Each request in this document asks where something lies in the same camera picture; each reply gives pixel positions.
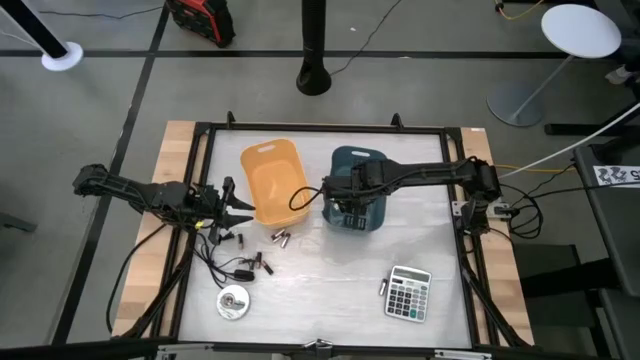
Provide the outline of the dark teal plastic bin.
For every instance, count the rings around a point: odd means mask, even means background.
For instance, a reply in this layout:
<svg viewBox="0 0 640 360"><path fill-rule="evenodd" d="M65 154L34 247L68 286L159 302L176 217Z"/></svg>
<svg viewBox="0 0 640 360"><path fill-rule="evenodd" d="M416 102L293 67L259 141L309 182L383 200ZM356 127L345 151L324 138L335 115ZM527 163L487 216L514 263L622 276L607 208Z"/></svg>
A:
<svg viewBox="0 0 640 360"><path fill-rule="evenodd" d="M387 157L384 153L367 148L354 147L354 146L340 146L336 148L331 157L331 170L330 174L335 174L342 167L351 167L357 163L364 162L366 160L386 160ZM354 228L349 229L343 226L342 212L339 206L330 201L324 201L324 207L322 210L322 216L324 220L336 228L342 228L354 232L372 232L380 228L385 219L386 212L386 198L378 198L377 200L367 204L366 215L366 229L356 230Z"/></svg>

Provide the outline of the black metal table frame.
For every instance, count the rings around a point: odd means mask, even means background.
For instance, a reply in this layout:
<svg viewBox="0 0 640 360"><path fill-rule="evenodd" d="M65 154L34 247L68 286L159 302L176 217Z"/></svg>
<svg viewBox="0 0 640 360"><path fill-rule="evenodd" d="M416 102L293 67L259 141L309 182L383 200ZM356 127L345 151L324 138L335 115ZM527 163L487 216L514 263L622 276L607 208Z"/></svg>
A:
<svg viewBox="0 0 640 360"><path fill-rule="evenodd" d="M338 124L303 124L303 123L239 123L224 122L194 122L169 121L164 128L162 143L151 147L151 154L145 156L147 163L154 165L151 180L165 182L192 179L193 171L188 169L190 151L195 147L194 171L204 169L206 142L211 138L214 130L229 131L268 131L282 130L291 134L328 133L332 135L368 136L393 135L417 136L437 135L442 132L447 142L448 150L456 154L477 156L492 162L489 140L484 128L471 127L430 127L390 125L338 125ZM482 237L482 246L477 255L471 255L469 261L475 270L483 263L485 269L482 275L487 279L487 291L501 314L506 318L514 331L527 343L533 344L534 337L531 330L529 314L525 305L524 294L520 285L516 258L513 246L504 237L507 225L499 220L492 220L490 224L497 228ZM171 239L172 233L168 229L158 234L158 242L147 250L132 257L130 269L127 271L123 293L117 306L113 335L120 335L128 330L135 320L142 315L161 287L164 267L174 268L177 256L184 250L187 238L184 234L177 241Z"/></svg>

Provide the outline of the white printed paper label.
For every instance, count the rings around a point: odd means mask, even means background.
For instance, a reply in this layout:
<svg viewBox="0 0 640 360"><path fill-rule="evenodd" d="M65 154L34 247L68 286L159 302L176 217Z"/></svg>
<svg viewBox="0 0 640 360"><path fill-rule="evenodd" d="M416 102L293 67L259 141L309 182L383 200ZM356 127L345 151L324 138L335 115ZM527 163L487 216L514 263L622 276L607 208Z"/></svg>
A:
<svg viewBox="0 0 640 360"><path fill-rule="evenodd" d="M593 172L600 186L640 188L640 166L593 166Z"/></svg>

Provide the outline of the black post with white base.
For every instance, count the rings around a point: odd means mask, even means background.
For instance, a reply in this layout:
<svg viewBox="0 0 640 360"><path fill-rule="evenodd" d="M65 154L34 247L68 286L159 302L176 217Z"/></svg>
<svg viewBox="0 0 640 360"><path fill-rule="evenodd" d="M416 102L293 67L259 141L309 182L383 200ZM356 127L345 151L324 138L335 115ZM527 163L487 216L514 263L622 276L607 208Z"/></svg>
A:
<svg viewBox="0 0 640 360"><path fill-rule="evenodd" d="M25 0L0 0L0 10L41 51L41 63L47 70L67 71L83 59L83 48L56 36Z"/></svg>

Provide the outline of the red and black tool case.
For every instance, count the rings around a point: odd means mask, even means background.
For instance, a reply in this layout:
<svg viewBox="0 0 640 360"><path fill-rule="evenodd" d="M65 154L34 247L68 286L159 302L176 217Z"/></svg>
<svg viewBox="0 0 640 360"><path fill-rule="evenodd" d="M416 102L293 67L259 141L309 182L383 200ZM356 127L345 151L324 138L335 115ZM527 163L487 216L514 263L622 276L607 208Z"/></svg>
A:
<svg viewBox="0 0 640 360"><path fill-rule="evenodd" d="M165 0L165 5L178 27L218 48L226 48L236 36L227 0Z"/></svg>

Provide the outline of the black pole with flared base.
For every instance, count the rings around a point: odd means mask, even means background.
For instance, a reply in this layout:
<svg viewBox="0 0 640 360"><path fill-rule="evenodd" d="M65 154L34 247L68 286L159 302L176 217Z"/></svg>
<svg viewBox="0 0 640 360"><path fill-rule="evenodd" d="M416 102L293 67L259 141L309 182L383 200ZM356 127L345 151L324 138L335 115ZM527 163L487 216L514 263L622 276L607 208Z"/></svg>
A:
<svg viewBox="0 0 640 360"><path fill-rule="evenodd" d="M303 62L296 87L307 96L321 95L331 87L324 65L326 9L327 0L302 0Z"/></svg>

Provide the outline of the black desk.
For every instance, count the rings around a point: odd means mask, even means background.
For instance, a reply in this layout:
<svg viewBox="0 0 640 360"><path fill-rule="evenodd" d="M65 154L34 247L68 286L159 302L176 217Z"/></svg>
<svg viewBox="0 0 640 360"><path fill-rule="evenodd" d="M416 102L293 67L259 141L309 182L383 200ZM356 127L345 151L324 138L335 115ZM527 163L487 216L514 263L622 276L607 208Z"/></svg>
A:
<svg viewBox="0 0 640 360"><path fill-rule="evenodd" d="M640 166L603 163L591 147L574 151L608 258L617 277L616 288L599 291L617 351L623 360L640 360L640 188L600 186L593 166Z"/></svg>

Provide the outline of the white table mat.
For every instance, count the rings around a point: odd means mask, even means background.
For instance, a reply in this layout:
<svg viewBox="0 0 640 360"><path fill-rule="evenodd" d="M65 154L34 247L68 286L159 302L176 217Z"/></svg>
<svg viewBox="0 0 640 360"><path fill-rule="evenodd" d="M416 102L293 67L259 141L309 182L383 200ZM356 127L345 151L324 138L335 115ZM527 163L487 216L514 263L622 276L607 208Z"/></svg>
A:
<svg viewBox="0 0 640 360"><path fill-rule="evenodd" d="M274 270L258 271L247 285L251 304L239 320L216 309L219 292L200 260L191 267L179 337L183 341L466 348L471 343L456 241L444 186L403 188L387 200L383 225L370 233L330 226L323 203L290 228L286 248L258 222L241 224L238 240L220 245L215 261L262 257ZM432 274L424 323L387 316L381 280L396 265Z"/></svg>

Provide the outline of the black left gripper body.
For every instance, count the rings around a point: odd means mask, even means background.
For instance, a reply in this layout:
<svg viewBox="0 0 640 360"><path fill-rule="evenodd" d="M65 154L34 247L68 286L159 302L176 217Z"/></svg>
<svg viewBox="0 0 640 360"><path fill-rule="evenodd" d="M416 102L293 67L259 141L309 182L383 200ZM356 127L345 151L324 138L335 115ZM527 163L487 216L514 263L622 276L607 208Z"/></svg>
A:
<svg viewBox="0 0 640 360"><path fill-rule="evenodd" d="M213 245L219 245L223 241L221 231L232 227L232 216L228 213L228 208L234 189L235 183L229 176L224 178L221 190L213 185L197 186L188 231L198 232L201 228L206 228L209 230L207 239Z"/></svg>

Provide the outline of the grey floor object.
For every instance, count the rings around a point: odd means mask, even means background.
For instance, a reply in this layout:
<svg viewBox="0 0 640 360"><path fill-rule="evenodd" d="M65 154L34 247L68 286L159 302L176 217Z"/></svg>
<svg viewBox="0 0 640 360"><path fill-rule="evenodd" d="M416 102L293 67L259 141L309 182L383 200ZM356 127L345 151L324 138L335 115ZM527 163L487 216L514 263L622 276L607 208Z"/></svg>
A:
<svg viewBox="0 0 640 360"><path fill-rule="evenodd" d="M0 227L13 228L28 233L37 229L36 224L3 212L0 212Z"/></svg>

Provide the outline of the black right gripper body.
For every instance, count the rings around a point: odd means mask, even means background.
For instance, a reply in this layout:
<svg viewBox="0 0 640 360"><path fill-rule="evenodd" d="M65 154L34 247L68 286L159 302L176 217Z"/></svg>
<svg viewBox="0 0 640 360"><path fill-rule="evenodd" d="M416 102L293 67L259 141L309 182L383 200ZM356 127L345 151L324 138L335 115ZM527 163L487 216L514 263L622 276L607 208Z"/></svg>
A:
<svg viewBox="0 0 640 360"><path fill-rule="evenodd" d="M390 194L390 179L385 172L391 160L366 160L342 167L322 179L323 199L331 202L360 202Z"/></svg>

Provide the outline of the orange plastic bin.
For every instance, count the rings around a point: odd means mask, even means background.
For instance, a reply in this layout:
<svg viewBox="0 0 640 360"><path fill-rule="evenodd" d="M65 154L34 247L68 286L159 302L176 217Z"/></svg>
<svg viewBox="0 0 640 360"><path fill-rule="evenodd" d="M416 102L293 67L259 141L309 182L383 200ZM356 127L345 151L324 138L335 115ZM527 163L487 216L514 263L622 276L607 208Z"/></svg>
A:
<svg viewBox="0 0 640 360"><path fill-rule="evenodd" d="M293 211L289 201L294 193L308 185L295 144L285 138L246 148L240 162L246 174L255 207L255 220L269 228L281 228L304 220L309 209ZM310 199L310 191L296 195L293 206Z"/></svg>

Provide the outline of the black desk foot bar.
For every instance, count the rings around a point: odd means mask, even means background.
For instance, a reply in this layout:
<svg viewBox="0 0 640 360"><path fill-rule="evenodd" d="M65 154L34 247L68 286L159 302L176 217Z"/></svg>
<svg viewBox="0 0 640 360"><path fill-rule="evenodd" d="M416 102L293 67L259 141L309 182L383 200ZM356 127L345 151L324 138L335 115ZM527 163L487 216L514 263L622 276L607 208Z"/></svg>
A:
<svg viewBox="0 0 640 360"><path fill-rule="evenodd" d="M619 122L601 133L605 137L620 136L625 131L640 128L640 125L630 125L630 122L640 118L640 108L632 110L633 107L634 104L628 105L599 124L548 123L544 125L544 132L550 136L588 136L621 117Z"/></svg>

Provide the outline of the person's shoe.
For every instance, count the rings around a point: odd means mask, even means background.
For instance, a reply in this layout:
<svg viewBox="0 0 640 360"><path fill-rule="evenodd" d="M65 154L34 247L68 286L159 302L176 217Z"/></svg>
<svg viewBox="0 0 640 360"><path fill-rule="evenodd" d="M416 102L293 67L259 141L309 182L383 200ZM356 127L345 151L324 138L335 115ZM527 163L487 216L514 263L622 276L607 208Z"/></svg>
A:
<svg viewBox="0 0 640 360"><path fill-rule="evenodd" d="M613 85L623 85L639 82L640 71L628 71L625 66L620 66L605 75L605 79Z"/></svg>

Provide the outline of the silver desk calculator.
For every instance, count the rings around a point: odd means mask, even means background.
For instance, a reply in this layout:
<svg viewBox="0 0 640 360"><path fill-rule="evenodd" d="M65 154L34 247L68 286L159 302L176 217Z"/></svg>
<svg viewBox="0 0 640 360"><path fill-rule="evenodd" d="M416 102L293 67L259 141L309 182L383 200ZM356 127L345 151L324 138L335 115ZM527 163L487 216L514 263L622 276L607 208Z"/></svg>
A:
<svg viewBox="0 0 640 360"><path fill-rule="evenodd" d="M432 274L396 265L388 278L384 313L392 318L424 323L426 320Z"/></svg>

